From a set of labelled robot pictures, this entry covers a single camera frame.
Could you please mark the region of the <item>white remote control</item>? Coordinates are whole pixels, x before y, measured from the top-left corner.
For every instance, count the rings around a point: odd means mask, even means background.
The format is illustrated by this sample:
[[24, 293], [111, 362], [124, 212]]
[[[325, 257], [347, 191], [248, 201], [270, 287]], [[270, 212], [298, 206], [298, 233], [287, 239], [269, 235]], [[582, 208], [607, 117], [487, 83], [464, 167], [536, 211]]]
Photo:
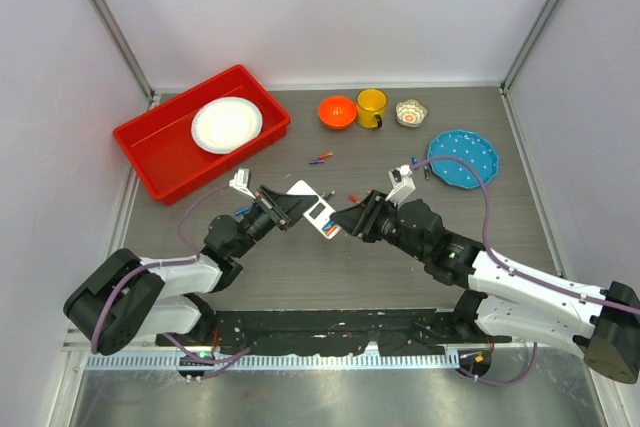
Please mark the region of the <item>white remote control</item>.
[[322, 235], [323, 238], [331, 240], [338, 235], [338, 233], [340, 232], [340, 227], [332, 237], [327, 237], [327, 231], [323, 231], [323, 226], [327, 222], [331, 221], [330, 215], [335, 212], [335, 209], [307, 182], [305, 182], [304, 180], [297, 181], [287, 191], [287, 193], [290, 195], [315, 196], [316, 200], [314, 201], [312, 206], [305, 211], [305, 213], [303, 214], [304, 218], [316, 231], [318, 231]]

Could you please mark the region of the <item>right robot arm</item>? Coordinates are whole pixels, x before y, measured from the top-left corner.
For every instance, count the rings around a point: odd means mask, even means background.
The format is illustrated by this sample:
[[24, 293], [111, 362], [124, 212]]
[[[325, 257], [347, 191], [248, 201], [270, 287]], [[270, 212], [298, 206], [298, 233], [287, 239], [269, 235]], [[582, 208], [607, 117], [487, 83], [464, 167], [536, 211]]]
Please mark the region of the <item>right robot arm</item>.
[[395, 206], [373, 193], [331, 216], [363, 242], [385, 241], [421, 262], [434, 280], [463, 288], [451, 327], [541, 343], [584, 360], [622, 384], [639, 379], [639, 298], [620, 282], [599, 287], [527, 267], [445, 228], [421, 200]]

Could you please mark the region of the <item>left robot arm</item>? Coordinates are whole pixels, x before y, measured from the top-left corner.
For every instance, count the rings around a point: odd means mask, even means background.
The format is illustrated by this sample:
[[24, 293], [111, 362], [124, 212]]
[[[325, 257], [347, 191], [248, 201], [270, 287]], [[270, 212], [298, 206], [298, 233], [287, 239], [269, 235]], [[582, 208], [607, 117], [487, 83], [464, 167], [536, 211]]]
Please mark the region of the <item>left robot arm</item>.
[[193, 255], [172, 259], [114, 251], [65, 301], [62, 311], [86, 337], [90, 350], [113, 355], [145, 335], [180, 336], [205, 344], [214, 314], [202, 295], [228, 288], [242, 272], [238, 260], [273, 229], [286, 231], [319, 198], [261, 186], [241, 218], [212, 219]]

